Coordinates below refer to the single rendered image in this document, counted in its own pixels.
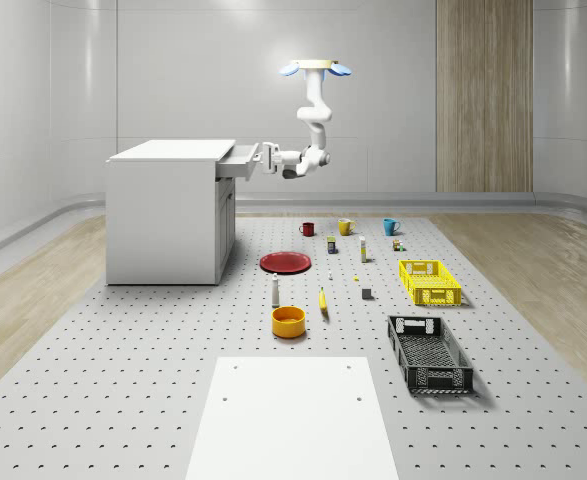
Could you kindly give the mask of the red plate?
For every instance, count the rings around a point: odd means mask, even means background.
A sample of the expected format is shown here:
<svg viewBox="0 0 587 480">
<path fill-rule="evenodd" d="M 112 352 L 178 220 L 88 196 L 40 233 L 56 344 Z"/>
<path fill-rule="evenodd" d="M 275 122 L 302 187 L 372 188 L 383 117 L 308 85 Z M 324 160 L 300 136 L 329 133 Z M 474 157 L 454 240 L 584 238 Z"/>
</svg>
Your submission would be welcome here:
<svg viewBox="0 0 587 480">
<path fill-rule="evenodd" d="M 311 267 L 310 258 L 298 252 L 274 252 L 260 259 L 260 267 L 268 272 L 278 274 L 296 274 Z"/>
</svg>

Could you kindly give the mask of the dark grey basket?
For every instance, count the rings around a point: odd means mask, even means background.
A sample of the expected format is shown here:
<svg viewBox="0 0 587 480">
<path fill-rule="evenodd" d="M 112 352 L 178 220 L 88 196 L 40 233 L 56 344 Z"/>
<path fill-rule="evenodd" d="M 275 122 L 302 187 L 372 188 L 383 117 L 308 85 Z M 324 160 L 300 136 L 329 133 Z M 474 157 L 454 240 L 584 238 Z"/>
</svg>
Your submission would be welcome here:
<svg viewBox="0 0 587 480">
<path fill-rule="evenodd" d="M 441 318 L 389 315 L 387 322 L 387 335 L 409 390 L 473 390 L 473 367 Z"/>
</svg>

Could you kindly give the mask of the white board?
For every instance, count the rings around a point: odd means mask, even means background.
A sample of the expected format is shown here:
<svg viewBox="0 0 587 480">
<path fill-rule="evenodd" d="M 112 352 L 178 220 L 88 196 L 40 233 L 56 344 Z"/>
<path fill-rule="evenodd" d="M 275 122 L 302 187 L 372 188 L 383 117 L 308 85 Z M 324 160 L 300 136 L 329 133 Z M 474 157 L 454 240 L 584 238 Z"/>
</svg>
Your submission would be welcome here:
<svg viewBox="0 0 587 480">
<path fill-rule="evenodd" d="M 364 357 L 221 357 L 186 480 L 398 480 Z"/>
</svg>

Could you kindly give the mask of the drone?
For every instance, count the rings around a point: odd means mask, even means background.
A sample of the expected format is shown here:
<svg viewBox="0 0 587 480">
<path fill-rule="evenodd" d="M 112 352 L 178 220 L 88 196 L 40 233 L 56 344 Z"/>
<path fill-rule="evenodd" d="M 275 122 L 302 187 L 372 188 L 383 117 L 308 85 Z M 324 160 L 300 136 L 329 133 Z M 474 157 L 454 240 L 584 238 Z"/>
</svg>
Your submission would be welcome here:
<svg viewBox="0 0 587 480">
<path fill-rule="evenodd" d="M 279 70 L 279 74 L 283 76 L 294 75 L 300 69 L 305 70 L 320 70 L 329 71 L 335 76 L 348 76 L 352 74 L 352 71 L 334 60 L 292 60 L 289 64 L 285 65 Z"/>
</svg>

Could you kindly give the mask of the yellow bowl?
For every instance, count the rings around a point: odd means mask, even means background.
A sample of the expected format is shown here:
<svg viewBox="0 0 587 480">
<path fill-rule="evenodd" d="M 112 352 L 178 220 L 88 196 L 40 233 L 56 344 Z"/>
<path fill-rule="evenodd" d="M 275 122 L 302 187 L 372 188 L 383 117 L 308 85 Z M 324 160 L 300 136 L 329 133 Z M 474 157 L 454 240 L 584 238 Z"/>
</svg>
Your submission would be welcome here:
<svg viewBox="0 0 587 480">
<path fill-rule="evenodd" d="M 281 306 L 272 311 L 272 332 L 281 338 L 296 338 L 305 330 L 305 312 L 295 306 Z"/>
</svg>

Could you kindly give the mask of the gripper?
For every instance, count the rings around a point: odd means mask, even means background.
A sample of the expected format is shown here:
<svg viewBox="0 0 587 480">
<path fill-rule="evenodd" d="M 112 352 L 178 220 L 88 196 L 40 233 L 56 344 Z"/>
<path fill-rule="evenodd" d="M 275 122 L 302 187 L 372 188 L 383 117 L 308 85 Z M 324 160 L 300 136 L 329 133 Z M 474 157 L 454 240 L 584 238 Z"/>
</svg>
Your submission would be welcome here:
<svg viewBox="0 0 587 480">
<path fill-rule="evenodd" d="M 261 151 L 255 154 L 255 161 L 260 163 L 263 171 L 268 174 L 277 172 L 279 145 L 272 142 L 263 142 Z"/>
</svg>

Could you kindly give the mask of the yellow basket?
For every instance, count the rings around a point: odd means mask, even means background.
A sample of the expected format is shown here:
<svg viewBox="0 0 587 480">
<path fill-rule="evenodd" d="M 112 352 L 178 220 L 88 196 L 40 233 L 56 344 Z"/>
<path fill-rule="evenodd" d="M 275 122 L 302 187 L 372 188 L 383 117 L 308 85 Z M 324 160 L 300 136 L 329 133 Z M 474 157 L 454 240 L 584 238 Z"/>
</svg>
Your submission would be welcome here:
<svg viewBox="0 0 587 480">
<path fill-rule="evenodd" d="M 461 304 L 461 286 L 439 260 L 400 260 L 399 276 L 416 305 Z"/>
</svg>

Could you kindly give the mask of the white drawer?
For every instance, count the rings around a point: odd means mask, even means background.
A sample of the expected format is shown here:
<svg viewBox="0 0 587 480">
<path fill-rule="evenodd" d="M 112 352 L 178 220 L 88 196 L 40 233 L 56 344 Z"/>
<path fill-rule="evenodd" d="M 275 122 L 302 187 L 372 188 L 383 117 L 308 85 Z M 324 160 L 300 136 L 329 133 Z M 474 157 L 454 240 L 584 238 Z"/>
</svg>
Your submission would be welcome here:
<svg viewBox="0 0 587 480">
<path fill-rule="evenodd" d="M 257 165 L 254 156 L 259 144 L 233 145 L 224 157 L 216 162 L 219 178 L 244 178 L 248 180 Z"/>
</svg>

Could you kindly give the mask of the white cabinet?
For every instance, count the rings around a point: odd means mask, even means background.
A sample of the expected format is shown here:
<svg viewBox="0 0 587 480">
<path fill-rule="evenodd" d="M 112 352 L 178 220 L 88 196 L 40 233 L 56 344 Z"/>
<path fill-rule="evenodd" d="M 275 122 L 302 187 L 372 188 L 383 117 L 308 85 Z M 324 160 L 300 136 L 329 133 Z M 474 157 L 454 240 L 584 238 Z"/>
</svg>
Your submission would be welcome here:
<svg viewBox="0 0 587 480">
<path fill-rule="evenodd" d="M 216 165 L 231 140 L 150 140 L 106 163 L 106 281 L 216 284 Z"/>
</svg>

